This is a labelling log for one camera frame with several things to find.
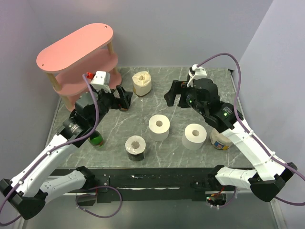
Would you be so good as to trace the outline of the black paper roll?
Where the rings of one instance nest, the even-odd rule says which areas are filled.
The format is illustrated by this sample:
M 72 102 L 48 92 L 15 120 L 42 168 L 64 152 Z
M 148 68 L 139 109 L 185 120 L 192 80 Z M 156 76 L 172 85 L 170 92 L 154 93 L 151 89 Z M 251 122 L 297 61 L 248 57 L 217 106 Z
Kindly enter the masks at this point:
M 133 135 L 126 140 L 125 150 L 131 161 L 142 161 L 145 158 L 146 142 L 141 136 Z

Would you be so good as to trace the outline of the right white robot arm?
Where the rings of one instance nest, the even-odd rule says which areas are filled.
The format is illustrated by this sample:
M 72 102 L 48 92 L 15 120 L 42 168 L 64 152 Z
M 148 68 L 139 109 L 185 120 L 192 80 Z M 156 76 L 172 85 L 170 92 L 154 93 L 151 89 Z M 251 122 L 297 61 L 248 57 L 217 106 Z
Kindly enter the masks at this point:
M 208 175 L 209 187 L 219 190 L 223 186 L 246 188 L 264 202 L 270 202 L 293 176 L 293 171 L 283 166 L 284 161 L 275 156 L 266 146 L 257 143 L 257 136 L 248 128 L 241 113 L 234 113 L 234 106 L 220 100 L 217 85 L 210 79 L 193 81 L 174 80 L 164 95 L 168 106 L 173 106 L 180 96 L 179 107 L 192 108 L 205 122 L 227 137 L 250 161 L 252 170 L 233 169 L 217 165 Z

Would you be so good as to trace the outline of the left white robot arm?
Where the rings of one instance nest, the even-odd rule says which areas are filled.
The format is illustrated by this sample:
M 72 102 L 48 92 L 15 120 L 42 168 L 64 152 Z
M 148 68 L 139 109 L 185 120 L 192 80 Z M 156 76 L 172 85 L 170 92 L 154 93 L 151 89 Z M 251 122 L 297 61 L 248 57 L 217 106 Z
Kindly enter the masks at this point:
M 116 87 L 106 92 L 90 87 L 75 103 L 69 118 L 64 121 L 46 148 L 22 172 L 12 179 L 0 181 L 0 191 L 24 219 L 36 216 L 55 198 L 74 190 L 91 191 L 96 184 L 95 175 L 85 166 L 53 181 L 47 178 L 57 166 L 90 137 L 110 109 L 127 110 L 132 92 Z

